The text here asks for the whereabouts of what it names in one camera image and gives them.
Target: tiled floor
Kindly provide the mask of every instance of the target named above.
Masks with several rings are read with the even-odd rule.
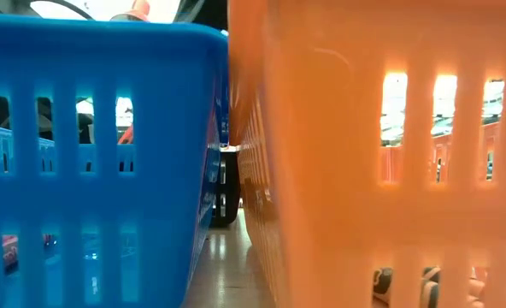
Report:
[[[209,231],[183,307],[274,307],[242,210],[230,228]]]

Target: shiny floor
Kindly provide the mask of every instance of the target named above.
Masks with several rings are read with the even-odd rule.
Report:
[[[243,210],[229,228],[209,231],[183,307],[274,307]]]

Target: orange plastic basket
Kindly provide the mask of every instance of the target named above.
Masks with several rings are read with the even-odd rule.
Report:
[[[472,266],[489,268],[485,307],[506,307],[506,0],[232,0],[229,25],[231,142],[277,305],[370,307],[373,272],[389,266],[390,307],[417,308],[422,268],[437,264],[439,307],[466,306]],[[408,75],[407,102],[403,147],[384,159],[390,72]],[[441,74],[457,76],[456,112],[436,183]],[[494,145],[480,129],[492,78],[505,80]]]

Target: blue plastic basket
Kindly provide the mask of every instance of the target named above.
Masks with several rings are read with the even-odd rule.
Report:
[[[180,305],[215,201],[226,71],[226,38],[207,27],[0,16],[13,129],[0,129],[0,307]],[[54,143],[38,140],[40,96]],[[78,96],[93,96],[95,145],[78,144]],[[115,142],[120,96],[134,145]],[[49,256],[42,233],[57,235]],[[9,276],[2,234],[19,236]]]

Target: plastic shopping basket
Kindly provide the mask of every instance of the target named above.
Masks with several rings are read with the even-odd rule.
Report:
[[[215,201],[226,69],[226,38],[207,27],[0,16],[12,127],[0,129],[0,307],[180,305]],[[95,145],[78,143],[78,96],[93,97]],[[126,147],[119,96],[133,102]],[[36,97],[53,102],[53,143],[38,140]],[[42,233],[57,238],[46,263]],[[3,234],[19,238],[7,277]]]
[[[466,306],[471,267],[488,266],[485,307],[506,307],[506,1],[232,1],[229,24],[231,144],[243,146],[247,228],[277,304],[370,307],[373,272],[389,266],[390,306],[418,307],[422,268],[438,264],[439,306]],[[401,180],[384,183],[390,72],[409,82]],[[448,180],[436,184],[439,74],[458,81]],[[483,88],[499,78],[486,181]]]

